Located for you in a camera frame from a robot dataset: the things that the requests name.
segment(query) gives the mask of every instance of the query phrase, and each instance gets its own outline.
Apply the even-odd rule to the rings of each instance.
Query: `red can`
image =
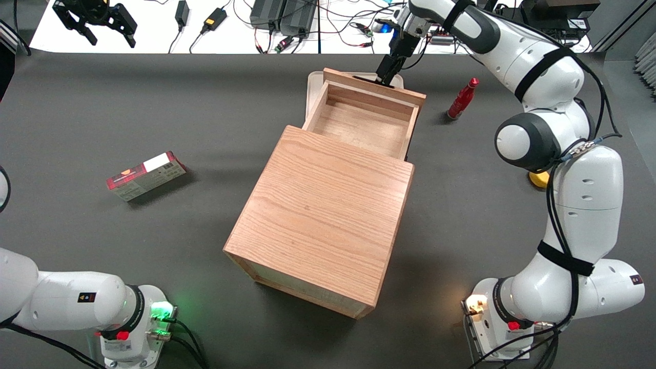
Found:
[[[458,97],[455,98],[453,104],[449,108],[447,115],[451,119],[458,119],[462,112],[467,108],[472,99],[474,98],[474,89],[478,86],[478,78],[472,78],[464,89],[460,90]]]

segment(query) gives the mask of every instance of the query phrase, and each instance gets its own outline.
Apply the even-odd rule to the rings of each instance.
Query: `open drawer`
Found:
[[[425,99],[326,68],[303,129],[404,160]]]

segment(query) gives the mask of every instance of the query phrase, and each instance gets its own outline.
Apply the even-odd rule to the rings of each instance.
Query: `red button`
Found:
[[[120,331],[116,333],[116,339],[119,341],[125,341],[130,336],[130,332]]]

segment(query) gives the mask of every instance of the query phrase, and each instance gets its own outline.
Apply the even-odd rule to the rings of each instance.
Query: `wooden box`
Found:
[[[327,68],[323,80],[303,129],[405,160],[426,95]]]
[[[414,166],[399,158],[418,110],[401,100],[386,119],[396,101],[362,102],[373,95],[327,81],[306,122],[316,132],[285,128],[223,250],[261,284],[361,318],[377,304],[403,213]],[[374,121],[398,136],[368,137]]]

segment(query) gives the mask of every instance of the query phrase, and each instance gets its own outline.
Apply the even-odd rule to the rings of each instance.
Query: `gray table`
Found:
[[[427,55],[403,73],[428,99],[409,151],[415,178],[373,313],[355,322],[254,284],[221,252],[283,128],[304,121],[308,73],[368,72],[379,61],[36,52],[20,61],[0,104],[0,161],[14,186],[0,216],[1,245],[46,271],[101,271],[159,286],[198,332],[213,368],[466,368],[460,299],[482,278],[524,268],[547,217],[544,194],[493,146],[498,125],[520,105],[466,56]],[[481,79],[473,103],[458,122],[444,122],[473,76]],[[591,81],[579,96],[596,112]],[[625,198],[608,257],[636,267],[647,295],[625,312],[574,322],[555,368],[653,364],[656,191],[626,125],[619,128],[626,137],[608,144],[623,157]],[[193,175],[136,204],[105,188],[109,176],[166,150]],[[86,351],[80,332],[51,336]],[[6,332],[0,366],[82,367]],[[160,368],[193,367],[180,347],[166,347]]]

